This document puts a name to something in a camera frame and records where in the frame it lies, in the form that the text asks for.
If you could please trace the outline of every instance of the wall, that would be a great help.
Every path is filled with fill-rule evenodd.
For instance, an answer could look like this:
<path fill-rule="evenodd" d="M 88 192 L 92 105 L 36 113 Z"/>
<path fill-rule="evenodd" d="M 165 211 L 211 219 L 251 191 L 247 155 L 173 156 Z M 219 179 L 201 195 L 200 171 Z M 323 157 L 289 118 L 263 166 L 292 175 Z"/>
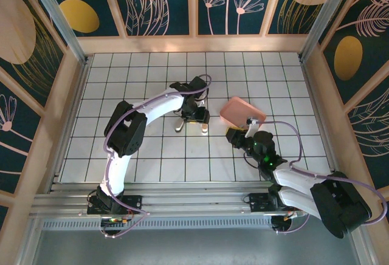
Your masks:
<path fill-rule="evenodd" d="M 11 264 L 78 62 L 36 0 L 0 0 L 0 264 Z"/>
<path fill-rule="evenodd" d="M 343 0 L 308 61 L 340 170 L 389 197 L 389 0 Z M 372 208 L 379 198 L 358 188 Z M 382 264 L 389 260 L 385 218 L 368 226 Z"/>
<path fill-rule="evenodd" d="M 325 1 L 57 0 L 86 53 L 299 52 Z"/>

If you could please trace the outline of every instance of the pink object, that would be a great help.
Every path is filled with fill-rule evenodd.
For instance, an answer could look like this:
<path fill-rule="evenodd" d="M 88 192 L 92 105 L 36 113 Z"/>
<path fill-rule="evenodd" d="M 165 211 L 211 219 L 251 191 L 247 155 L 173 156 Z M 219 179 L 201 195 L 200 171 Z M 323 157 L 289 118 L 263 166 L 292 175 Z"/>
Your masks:
<path fill-rule="evenodd" d="M 220 111 L 221 120 L 230 126 L 246 126 L 248 117 L 254 117 L 259 121 L 266 120 L 266 115 L 263 112 L 239 97 L 232 97 Z"/>

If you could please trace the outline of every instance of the gray floor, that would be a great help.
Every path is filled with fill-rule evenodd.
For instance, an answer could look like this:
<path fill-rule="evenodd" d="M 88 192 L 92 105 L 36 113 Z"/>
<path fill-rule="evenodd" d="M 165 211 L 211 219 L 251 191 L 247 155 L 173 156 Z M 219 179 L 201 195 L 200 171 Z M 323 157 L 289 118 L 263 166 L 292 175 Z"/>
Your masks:
<path fill-rule="evenodd" d="M 118 102 L 142 101 L 172 82 L 190 81 L 200 74 L 213 79 L 204 102 L 211 114 L 209 133 L 203 135 L 201 127 L 192 124 L 175 133 L 177 117 L 172 112 L 155 120 L 130 160 L 126 182 L 261 181 L 258 171 L 245 163 L 243 153 L 233 150 L 225 138 L 227 125 L 219 112 L 233 96 L 262 110 L 267 121 L 294 125 L 304 148 L 299 167 L 329 173 L 296 53 L 100 53 L 92 62 L 59 181 L 101 181 L 106 166 L 103 130 Z M 283 158 L 298 156 L 298 140 L 291 129 L 270 124 L 261 129 L 275 135 Z"/>
<path fill-rule="evenodd" d="M 203 229 L 135 230 L 120 239 L 98 231 L 41 235 L 36 265 L 357 265 L 349 238 L 337 239 L 315 218 L 298 232 Z"/>

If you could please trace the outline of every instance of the cable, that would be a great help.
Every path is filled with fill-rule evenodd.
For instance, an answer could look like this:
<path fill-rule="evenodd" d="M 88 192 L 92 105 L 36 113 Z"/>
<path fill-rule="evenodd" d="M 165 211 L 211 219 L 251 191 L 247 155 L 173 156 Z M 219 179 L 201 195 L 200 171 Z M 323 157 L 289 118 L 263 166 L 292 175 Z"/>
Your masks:
<path fill-rule="evenodd" d="M 251 167 L 253 167 L 254 169 L 258 169 L 258 167 L 256 167 L 256 166 L 252 165 L 251 163 L 249 163 L 249 161 L 248 161 L 247 158 L 246 158 L 246 154 L 247 154 L 247 153 L 244 153 L 244 154 L 243 154 L 243 159 L 246 161 L 246 163 L 247 163 L 248 165 L 250 165 Z"/>
<path fill-rule="evenodd" d="M 377 222 L 383 220 L 383 218 L 386 216 L 387 214 L 387 211 L 388 211 L 388 204 L 385 200 L 385 198 L 382 196 L 381 193 L 379 193 L 376 189 L 374 189 L 372 186 L 368 185 L 368 184 L 365 184 L 363 182 L 360 182 L 360 181 L 357 181 L 357 180 L 351 180 L 351 179 L 347 179 L 347 178 L 341 178 L 341 177 L 333 177 L 333 176 L 325 176 L 325 175 L 319 175 L 319 174 L 315 174 L 315 173 L 310 173 L 310 172 L 307 172 L 307 171 L 301 171 L 297 168 L 295 168 L 293 166 L 294 163 L 297 163 L 299 161 L 301 161 L 301 157 L 302 157 L 302 153 L 303 153 L 303 143 L 301 141 L 301 136 L 299 135 L 298 131 L 295 129 L 295 127 L 287 122 L 282 122 L 282 121 L 268 121 L 268 122 L 260 122 L 260 124 L 269 124 L 269 123 L 281 123 L 281 124 L 285 124 L 287 126 L 289 126 L 290 128 L 293 129 L 294 133 L 296 133 L 296 136 L 297 136 L 297 139 L 298 139 L 298 144 L 300 146 L 300 150 L 299 150 L 299 153 L 298 153 L 298 159 L 297 160 L 292 160 L 290 163 L 289 163 L 289 167 L 291 168 L 292 171 L 296 172 L 296 173 L 299 173 L 301 175 L 304 175 L 304 176 L 309 176 L 309 177 L 313 177 L 313 178 L 318 178 L 318 179 L 324 179 L 324 180 L 332 180 L 332 181 L 340 181 L 340 182 L 346 182 L 346 183 L 351 183 L 351 184 L 356 184 L 356 185 L 360 185 L 360 186 L 363 186 L 367 189 L 369 189 L 370 191 L 372 191 L 373 193 L 375 193 L 382 201 L 382 206 L 384 207 L 384 209 L 382 210 L 382 213 L 376 218 L 376 219 L 373 219 L 371 221 L 367 221 L 364 223 L 364 225 L 371 225 L 371 224 L 376 224 Z"/>
<path fill-rule="evenodd" d="M 146 212 L 142 209 L 138 209 L 138 208 L 135 208 L 135 207 L 131 207 L 125 203 L 123 203 L 122 201 L 120 201 L 119 199 L 117 199 L 115 197 L 115 195 L 113 194 L 112 190 L 111 190 L 111 186 L 109 184 L 109 169 L 111 167 L 111 164 L 112 164 L 112 160 L 114 159 L 115 157 L 115 152 L 109 150 L 109 147 L 108 147 L 108 141 L 109 139 L 111 138 L 112 136 L 112 133 L 114 132 L 114 130 L 116 129 L 116 127 L 118 127 L 118 125 L 127 117 L 129 116 L 131 113 L 139 110 L 139 109 L 144 109 L 146 108 L 146 106 L 154 103 L 154 102 L 157 102 L 158 100 L 162 99 L 162 98 L 167 98 L 167 97 L 171 97 L 171 96 L 175 96 L 175 95 L 193 95 L 193 94 L 197 94 L 197 93 L 201 93 L 201 92 L 204 92 L 206 90 L 209 89 L 211 83 L 212 83 L 212 77 L 210 75 L 207 75 L 207 74 L 204 74 L 204 75 L 199 75 L 198 77 L 207 77 L 209 79 L 209 83 L 204 87 L 204 88 L 201 88 L 199 90 L 196 90 L 196 91 L 188 91 L 188 92 L 170 92 L 170 93 L 165 93 L 165 94 L 162 94 L 162 95 L 159 95 L 157 97 L 154 97 L 154 98 L 151 98 L 149 100 L 147 100 L 146 102 L 144 102 L 143 104 L 139 105 L 139 106 L 136 106 L 134 108 L 132 108 L 131 110 L 125 112 L 116 122 L 115 124 L 112 126 L 112 128 L 108 131 L 108 134 L 105 138 L 105 141 L 104 141 L 104 151 L 106 153 L 108 153 L 108 163 L 107 163 L 107 166 L 106 166 L 106 169 L 105 169 L 105 182 L 106 182 L 106 186 L 107 186 L 107 189 L 108 189 L 108 193 L 109 195 L 112 197 L 113 200 L 115 200 L 118 204 L 120 204 L 121 206 L 129 209 L 129 210 L 132 210 L 134 212 L 139 212 L 139 213 L 142 213 L 143 216 L 137 221 L 135 222 L 131 227 L 129 227 L 128 229 L 126 230 L 122 230 L 120 233 L 117 233 L 115 235 L 108 235 L 107 233 L 105 233 L 105 230 L 102 231 L 102 233 L 104 233 L 105 237 L 107 238 L 116 238 L 116 237 L 119 237 L 119 236 L 122 236 L 124 234 L 126 234 L 127 232 L 129 232 L 131 229 L 133 229 L 135 226 L 137 226 L 141 221 L 143 221 L 148 215 L 150 215 L 149 212 Z"/>

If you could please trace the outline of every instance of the grid floor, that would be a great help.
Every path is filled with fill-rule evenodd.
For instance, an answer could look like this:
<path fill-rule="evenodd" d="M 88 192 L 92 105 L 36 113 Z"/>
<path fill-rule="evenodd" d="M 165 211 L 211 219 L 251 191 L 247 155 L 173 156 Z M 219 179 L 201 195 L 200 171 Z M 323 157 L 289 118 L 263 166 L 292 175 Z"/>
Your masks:
<path fill-rule="evenodd" d="M 95 54 L 72 131 L 60 182 L 100 182 L 106 166 L 103 130 L 116 105 L 135 103 L 163 92 L 175 81 L 209 74 L 213 83 L 204 104 L 209 131 L 187 124 L 174 131 L 172 112 L 152 122 L 143 144 L 129 163 L 126 182 L 261 181 L 243 152 L 224 137 L 227 126 L 219 112 L 233 96 L 262 110 L 267 121 L 294 125 L 303 142 L 301 168 L 329 172 L 308 90 L 296 53 L 193 52 Z M 279 154 L 298 156 L 298 140 L 287 126 L 261 127 L 274 134 Z"/>

